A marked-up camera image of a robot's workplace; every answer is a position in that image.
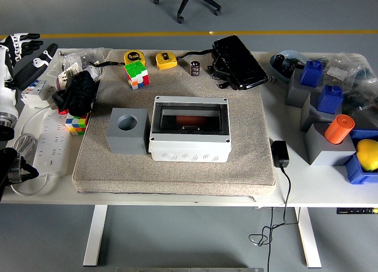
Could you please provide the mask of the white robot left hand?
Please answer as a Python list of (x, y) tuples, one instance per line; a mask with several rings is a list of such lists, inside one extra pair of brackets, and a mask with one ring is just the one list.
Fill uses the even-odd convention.
[(33, 54), (42, 45), (39, 34), (16, 33), (1, 40), (1, 112), (18, 117), (15, 92), (23, 91), (47, 69), (58, 45), (50, 44), (17, 73), (15, 65), (25, 56)]

